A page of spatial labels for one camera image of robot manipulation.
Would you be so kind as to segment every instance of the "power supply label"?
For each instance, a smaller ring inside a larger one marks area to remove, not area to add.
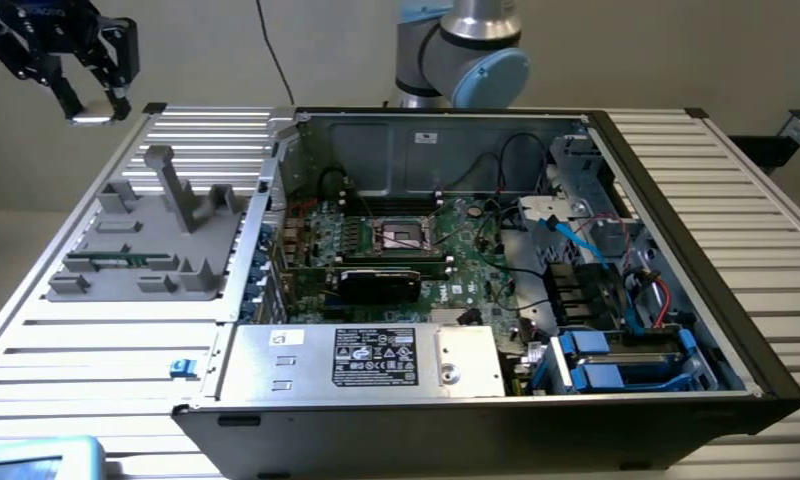
[[[416,358],[413,328],[339,328],[332,383],[339,387],[416,386]]]

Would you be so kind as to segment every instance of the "wire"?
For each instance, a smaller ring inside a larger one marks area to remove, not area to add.
[[[465,173],[463,173],[463,175],[456,180],[453,180],[453,182],[451,182],[443,188],[443,190],[452,190],[460,183],[463,183],[463,181],[468,178],[468,175],[471,175],[471,172],[473,172],[477,169],[480,163],[483,162],[483,159],[487,157],[492,157],[495,159],[495,163],[500,165],[500,159],[497,158],[497,154],[489,151],[483,152],[480,155],[477,155],[477,158],[475,158],[475,161],[468,167],[468,170],[465,170]]]
[[[500,193],[507,189],[507,176],[504,174],[504,155],[507,154],[507,147],[509,147],[509,144],[512,143],[512,141],[516,138],[521,138],[521,137],[527,137],[531,138],[536,141],[536,144],[539,145],[539,148],[543,150],[543,164],[541,164],[541,174],[543,174],[543,179],[548,180],[548,158],[545,156],[545,144],[543,143],[543,141],[540,140],[540,138],[529,133],[529,132],[519,132],[511,135],[511,137],[507,139],[507,141],[504,142],[504,145],[501,146],[501,153],[499,155],[499,161],[497,161],[497,190],[496,192]]]
[[[625,254],[623,256],[621,271],[625,272],[625,270],[628,270],[628,265],[631,263],[631,258],[628,258],[628,252],[631,251],[631,235],[628,235],[628,227],[625,226],[625,222],[623,222],[621,217],[619,215],[615,215],[615,214],[607,213],[607,212],[597,213],[588,220],[584,220],[584,223],[581,223],[579,225],[577,229],[575,230],[575,233],[579,233],[587,225],[589,225],[592,222],[595,222],[596,220],[600,220],[603,218],[609,218],[612,220],[616,220],[623,229],[623,236],[625,237]],[[567,249],[568,249],[568,243],[567,243],[567,247],[563,249],[563,253],[560,255],[561,257],[565,255]]]
[[[509,210],[513,209],[519,209],[519,207],[516,205],[507,207],[504,209],[501,209],[499,212],[489,212],[489,215],[485,217],[485,219],[483,220],[483,223],[480,224],[480,228],[477,229],[477,235],[475,236],[475,240],[479,239],[481,237],[481,233],[483,233],[483,229],[487,225],[487,223],[489,222],[489,220],[492,220],[492,218],[495,217],[495,213],[500,215],[503,215],[503,213],[508,212]],[[480,260],[483,260],[483,262],[492,268],[503,271],[503,272],[513,272],[513,273],[527,273],[528,275],[533,275],[536,278],[539,278],[540,280],[545,281],[545,277],[543,276],[541,273],[533,271],[533,270],[528,270],[527,268],[513,268],[513,267],[508,267],[507,265],[499,265],[493,262],[491,262],[485,256],[483,255],[483,253],[477,252],[477,256],[480,257]],[[519,312],[524,309],[532,308],[536,305],[540,305],[543,303],[549,302],[549,300],[545,298],[537,302],[531,303],[529,305],[524,305],[523,307],[507,307],[505,305],[503,305],[500,303],[500,296],[501,293],[504,291],[504,288],[507,287],[501,287],[497,292],[495,293],[495,296],[492,297],[493,299],[493,303],[504,310],[507,310],[508,312]]]
[[[269,41],[269,33],[266,32],[266,20],[264,19],[264,7],[261,5],[261,0],[254,0],[254,4],[257,5],[257,16],[261,20],[261,32],[264,34],[264,43],[266,44],[266,50],[269,50],[272,61],[276,64],[276,70],[278,71],[278,76],[281,77],[281,83],[284,83],[284,89],[288,92],[288,99],[290,100],[290,105],[296,105],[296,101],[293,100],[293,92],[290,91],[290,84],[288,83],[288,77],[284,75],[281,63],[278,63],[278,57],[276,56],[276,49],[272,47],[272,42]]]
[[[492,302],[495,303],[495,305],[497,305],[503,310],[507,310],[508,312],[520,312],[521,310],[527,310],[528,308],[533,308],[537,305],[541,305],[543,303],[548,303],[551,301],[547,298],[544,298],[544,299],[539,300],[537,302],[533,302],[533,303],[531,303],[528,305],[524,305],[521,307],[508,307],[504,304],[501,304],[501,302],[500,302],[501,293],[503,293],[503,291],[505,289],[507,289],[507,286],[503,286],[501,288],[497,289],[497,292],[495,292],[495,295],[492,297]]]
[[[322,169],[322,171],[320,172],[320,176],[317,177],[317,198],[320,200],[325,200],[325,194],[322,191],[322,184],[325,183],[325,177],[329,175],[329,173],[337,172],[344,176],[344,181],[347,179],[347,170],[344,169],[344,167],[339,166],[339,165],[329,165],[328,167],[325,167]]]
[[[655,277],[655,283],[659,287],[661,287],[661,291],[664,292],[664,305],[661,306],[661,311],[657,314],[657,320],[655,320],[655,328],[660,328],[664,326],[664,317],[667,316],[667,311],[669,310],[669,304],[672,303],[672,297],[669,295],[669,287],[667,287],[667,283],[661,280],[660,277]]]
[[[364,201],[364,196],[359,193],[359,190],[356,189],[355,185],[353,189],[356,190],[356,197],[359,198],[359,200],[361,200],[361,205],[364,205],[364,209],[368,211],[368,218],[375,218],[373,210],[371,210],[371,206],[368,205],[368,202]]]
[[[436,240],[435,242],[432,242],[432,245],[440,245],[441,242],[444,242],[448,238],[451,238],[453,235],[456,235],[459,232],[461,232],[463,230],[465,230],[468,227],[471,226],[471,223],[465,223],[461,227],[456,228],[451,233],[448,233],[444,237],[441,237],[439,240]]]
[[[286,207],[281,207],[281,208],[273,208],[272,210],[269,210],[270,212],[284,212],[285,210],[288,211],[293,211],[297,208],[301,208],[302,210],[314,207],[320,202],[317,201],[316,198],[312,198],[310,200],[305,200],[300,203],[293,203],[290,205],[288,205]]]

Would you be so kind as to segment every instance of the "black cable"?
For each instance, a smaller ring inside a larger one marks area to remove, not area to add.
[[[495,305],[499,306],[499,308],[501,308],[503,310],[507,310],[508,312],[520,312],[521,310],[527,310],[528,308],[533,308],[537,305],[541,305],[543,303],[548,303],[551,300],[548,300],[547,298],[544,298],[543,300],[533,302],[528,305],[524,305],[521,307],[507,307],[501,304],[500,302],[500,296],[501,296],[501,292],[504,291],[507,287],[501,287],[497,292],[495,292],[495,296],[492,297],[492,302],[495,303]]]
[[[278,63],[278,57],[276,56],[276,49],[272,48],[272,42],[269,41],[269,34],[266,32],[266,20],[264,19],[264,7],[261,6],[261,0],[254,0],[254,4],[257,5],[257,16],[261,20],[261,32],[264,34],[264,43],[266,44],[269,55],[272,55],[272,61],[276,64],[276,70],[278,71],[278,76],[281,77],[281,83],[284,83],[284,89],[288,92],[288,99],[290,100],[290,105],[296,105],[296,101],[293,100],[293,92],[290,91],[290,84],[288,83],[288,77],[284,75],[284,70],[281,69],[281,64]]]
[[[321,201],[325,200],[325,195],[322,192],[322,183],[325,182],[326,175],[332,172],[340,173],[344,176],[344,178],[347,178],[347,170],[344,169],[344,167],[337,165],[329,165],[322,169],[322,171],[320,172],[320,176],[317,177],[317,199]]]
[[[507,209],[504,209],[504,211],[507,210],[512,210],[513,208],[519,208],[516,206],[512,207],[507,207]],[[477,241],[477,239],[481,236],[483,233],[483,229],[485,227],[485,224],[488,223],[488,221],[493,218],[496,212],[491,212],[489,215],[487,216],[487,218],[483,220],[483,224],[480,225],[480,228],[477,229],[477,235],[475,236],[475,243]],[[483,262],[492,268],[499,269],[503,272],[513,272],[513,273],[527,273],[528,275],[533,275],[536,278],[539,278],[540,280],[544,280],[543,274],[539,272],[535,272],[533,270],[528,270],[527,268],[513,268],[513,267],[508,267],[507,265],[499,265],[496,263],[492,263],[485,256],[483,255],[483,253],[477,252],[480,259],[483,260]]]
[[[453,180],[448,185],[445,185],[443,190],[445,190],[445,191],[452,190],[453,187],[456,187],[460,183],[463,183],[463,181],[468,178],[468,175],[471,175],[471,173],[480,166],[480,162],[483,162],[483,159],[488,156],[491,156],[495,159],[495,163],[500,166],[500,160],[499,160],[495,152],[488,152],[488,151],[483,152],[480,155],[477,155],[477,158],[475,158],[475,161],[471,164],[471,166],[468,167],[468,170],[465,170],[465,173],[463,173],[463,175],[456,180]]]
[[[545,144],[543,143],[543,141],[540,140],[540,138],[532,134],[531,132],[519,132],[519,133],[513,133],[509,138],[507,139],[507,141],[504,142],[504,145],[501,146],[501,154],[499,156],[499,167],[497,167],[497,184],[499,184],[499,190],[504,190],[507,189],[507,176],[504,174],[504,155],[507,154],[507,147],[509,147],[509,144],[512,143],[512,141],[516,138],[521,138],[521,137],[527,137],[531,138],[536,141],[536,144],[539,145],[539,148],[543,151],[543,155],[541,155],[541,159],[543,159],[543,164],[541,164],[541,170],[543,170],[543,192],[545,191],[545,184],[548,183],[548,157],[545,155],[545,152],[548,151],[548,149],[545,148]]]

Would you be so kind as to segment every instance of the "cable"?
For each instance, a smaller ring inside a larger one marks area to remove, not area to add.
[[[548,303],[551,302],[551,300],[548,300],[547,298],[544,298],[543,300],[533,302],[528,305],[524,305],[521,307],[508,307],[505,305],[501,304],[500,302],[500,298],[501,298],[501,292],[504,291],[507,287],[501,287],[497,289],[497,292],[495,292],[495,295],[492,296],[492,303],[495,303],[495,305],[499,306],[499,308],[501,308],[503,310],[507,310],[508,312],[520,312],[521,310],[527,310],[528,308],[533,308],[537,305],[541,305],[543,303]]]
[[[281,64],[278,63],[278,57],[276,56],[276,49],[272,47],[272,42],[269,41],[269,33],[266,32],[266,20],[264,19],[264,7],[261,5],[261,0],[254,0],[254,4],[257,5],[257,16],[261,20],[261,32],[264,34],[264,43],[266,44],[266,50],[269,50],[272,61],[276,64],[276,70],[278,71],[278,76],[281,77],[281,83],[284,83],[284,89],[288,92],[288,99],[290,100],[290,105],[296,105],[296,101],[293,100],[293,92],[290,91],[290,84],[288,83],[288,77],[284,75],[284,70],[281,69]]]
[[[320,176],[317,177],[317,198],[320,200],[325,200],[325,195],[322,192],[322,183],[325,182],[325,177],[329,175],[329,173],[333,172],[340,173],[344,176],[344,179],[347,179],[347,170],[344,169],[344,167],[339,165],[329,165],[322,169],[322,171],[320,172]]]
[[[599,250],[599,247],[596,247],[591,243],[585,242],[577,236],[577,233],[575,233],[572,230],[569,230],[569,227],[564,223],[557,223],[555,225],[555,229],[572,241],[572,243],[575,245],[577,245],[579,247],[584,248],[585,250],[588,250],[593,254],[593,256],[596,257],[596,259],[599,260],[599,263],[601,264],[601,267],[605,270],[608,270],[609,267],[608,267],[607,262],[604,261],[604,255],[601,255],[601,251]]]
[[[661,311],[657,314],[657,320],[655,320],[655,328],[660,328],[664,326],[664,317],[667,316],[667,311],[669,310],[672,297],[669,295],[669,287],[667,287],[667,283],[664,283],[660,277],[655,277],[655,283],[659,287],[661,287],[661,291],[664,292],[664,305],[661,306]]]
[[[521,137],[528,137],[532,138],[537,145],[539,148],[543,150],[543,165],[541,165],[541,172],[543,172],[543,179],[545,180],[545,183],[548,182],[548,158],[545,156],[545,144],[543,143],[543,141],[540,140],[540,138],[529,133],[529,132],[519,132],[519,133],[513,133],[509,138],[507,139],[507,141],[504,142],[504,145],[501,146],[501,154],[499,155],[499,165],[497,165],[497,193],[500,193],[501,191],[504,191],[507,189],[507,176],[504,174],[504,155],[507,154],[507,147],[509,147],[509,144],[512,143],[512,141],[516,138],[521,138]]]
[[[493,218],[495,213],[503,214],[504,212],[517,209],[519,207],[516,205],[507,207],[505,209],[500,210],[499,212],[489,212],[489,215],[485,217],[485,219],[483,220],[483,223],[480,224],[480,228],[477,229],[477,235],[475,236],[475,240],[480,238],[481,233],[483,233],[483,229],[487,225],[487,223],[489,222],[489,220]],[[485,256],[483,255],[483,253],[477,252],[477,256],[480,257],[480,260],[483,260],[483,262],[492,268],[503,271],[503,272],[513,272],[513,273],[527,273],[528,275],[533,275],[536,278],[539,278],[540,280],[545,280],[545,277],[543,276],[541,273],[535,272],[533,270],[528,270],[527,268],[513,268],[513,267],[508,267],[507,265],[499,265],[493,262],[491,262]],[[495,305],[497,305],[503,310],[507,310],[508,312],[519,312],[524,309],[532,308],[536,305],[540,305],[543,303],[549,302],[549,300],[545,298],[537,302],[531,303],[529,305],[524,305],[521,307],[507,307],[504,304],[500,303],[500,296],[501,293],[504,291],[504,288],[507,287],[501,287],[497,292],[495,293],[493,297],[492,297],[492,301],[495,303]]]
[[[588,220],[584,220],[584,223],[581,223],[579,225],[577,229],[575,230],[575,233],[579,233],[587,225],[589,225],[592,222],[595,222],[596,220],[600,220],[603,218],[609,218],[612,220],[616,220],[623,229],[623,236],[625,237],[625,253],[623,255],[621,270],[623,270],[623,272],[625,272],[628,270],[628,265],[631,263],[631,258],[628,258],[628,252],[631,251],[631,235],[628,235],[628,227],[625,226],[625,222],[623,222],[621,217],[619,215],[615,215],[615,214],[607,213],[607,212],[597,213],[596,215],[589,217]],[[567,247],[563,249],[563,253],[560,255],[561,257],[565,255],[567,249],[568,249],[568,244],[567,244]]]
[[[468,167],[468,170],[465,170],[465,173],[463,173],[463,175],[453,180],[453,182],[451,182],[441,190],[452,190],[460,183],[463,183],[463,181],[468,178],[468,175],[471,175],[471,172],[473,172],[477,167],[480,166],[480,163],[483,162],[483,159],[487,157],[492,157],[495,159],[495,162],[500,165],[500,160],[497,158],[497,155],[495,154],[495,152],[483,152],[480,155],[477,155],[477,158],[475,158],[475,161],[472,162],[471,166]]]
[[[469,226],[471,226],[471,223],[465,223],[465,225],[463,225],[461,227],[453,229],[453,231],[451,233],[448,233],[444,237],[441,237],[439,240],[436,240],[435,242],[432,242],[433,247],[436,245],[440,245],[448,238],[451,238],[459,232],[461,232],[463,230],[465,230]]]

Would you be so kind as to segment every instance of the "white wall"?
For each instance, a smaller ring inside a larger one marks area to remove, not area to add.
[[[64,221],[60,212],[0,211],[0,309]]]
[[[728,132],[755,133],[774,133],[800,107],[800,0],[519,3],[533,72],[517,105],[701,106]],[[140,22],[137,110],[148,101],[284,104],[250,0],[96,4]],[[379,105],[393,85],[396,2],[264,5],[298,103]],[[97,93],[90,86],[82,92]],[[70,208],[128,126],[68,128],[54,101],[0,65],[0,208]]]

